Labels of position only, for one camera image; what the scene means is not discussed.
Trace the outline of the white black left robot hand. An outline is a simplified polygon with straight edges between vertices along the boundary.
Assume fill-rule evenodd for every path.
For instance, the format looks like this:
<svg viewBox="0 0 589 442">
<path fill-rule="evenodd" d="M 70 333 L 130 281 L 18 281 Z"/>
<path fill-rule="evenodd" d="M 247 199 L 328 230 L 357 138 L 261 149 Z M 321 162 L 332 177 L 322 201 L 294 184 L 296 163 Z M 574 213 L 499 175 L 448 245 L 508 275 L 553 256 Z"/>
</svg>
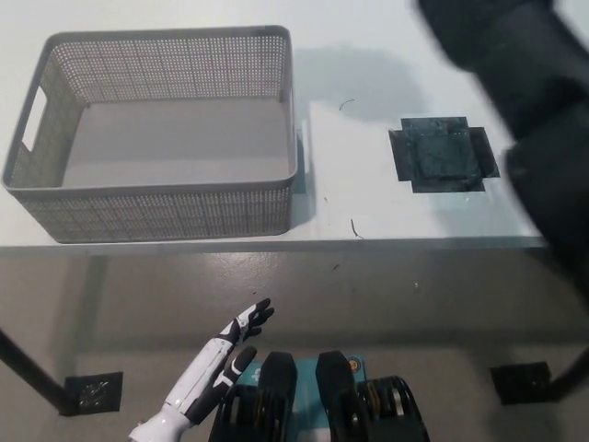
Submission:
<svg viewBox="0 0 589 442">
<path fill-rule="evenodd" d="M 187 416 L 190 406 L 214 384 L 233 350 L 249 337 L 260 334 L 262 324 L 273 312 L 271 300 L 265 298 L 230 320 L 194 357 L 165 398 L 165 404 Z"/>
</svg>

